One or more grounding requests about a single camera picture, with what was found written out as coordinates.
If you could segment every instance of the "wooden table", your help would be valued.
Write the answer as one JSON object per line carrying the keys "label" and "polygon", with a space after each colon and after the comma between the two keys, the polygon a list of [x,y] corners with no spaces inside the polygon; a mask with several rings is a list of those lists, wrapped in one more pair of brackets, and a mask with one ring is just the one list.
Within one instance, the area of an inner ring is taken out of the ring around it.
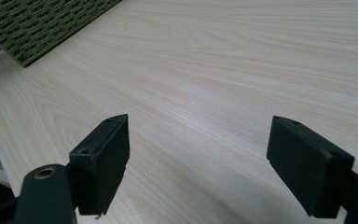
{"label": "wooden table", "polygon": [[0,52],[0,158],[17,195],[124,113],[123,183],[106,217],[79,223],[342,223],[308,218],[266,152],[283,116],[358,172],[358,1],[125,0],[28,68]]}

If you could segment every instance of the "light wood grain surface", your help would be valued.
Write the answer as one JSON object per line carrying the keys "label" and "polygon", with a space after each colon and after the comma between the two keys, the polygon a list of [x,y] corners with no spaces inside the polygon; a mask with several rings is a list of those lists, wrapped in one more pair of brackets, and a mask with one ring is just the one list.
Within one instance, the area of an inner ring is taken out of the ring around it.
{"label": "light wood grain surface", "polygon": [[273,115],[356,157],[358,1],[125,0],[28,68],[0,52],[0,158],[18,195],[103,119],[130,116],[106,217],[79,223],[342,223],[308,218],[266,159]]}

